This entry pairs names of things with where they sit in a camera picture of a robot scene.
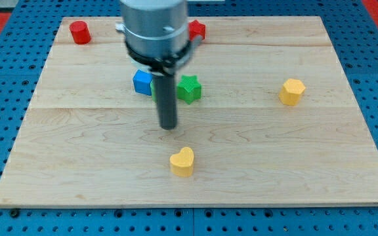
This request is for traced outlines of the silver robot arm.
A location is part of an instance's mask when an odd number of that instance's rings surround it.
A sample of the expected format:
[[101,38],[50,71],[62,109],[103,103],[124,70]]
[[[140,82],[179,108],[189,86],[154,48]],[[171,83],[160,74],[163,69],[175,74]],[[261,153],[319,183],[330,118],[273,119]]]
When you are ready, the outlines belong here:
[[115,28],[124,34],[128,54],[141,70],[173,75],[203,39],[190,39],[185,0],[120,0],[119,6],[122,21]]

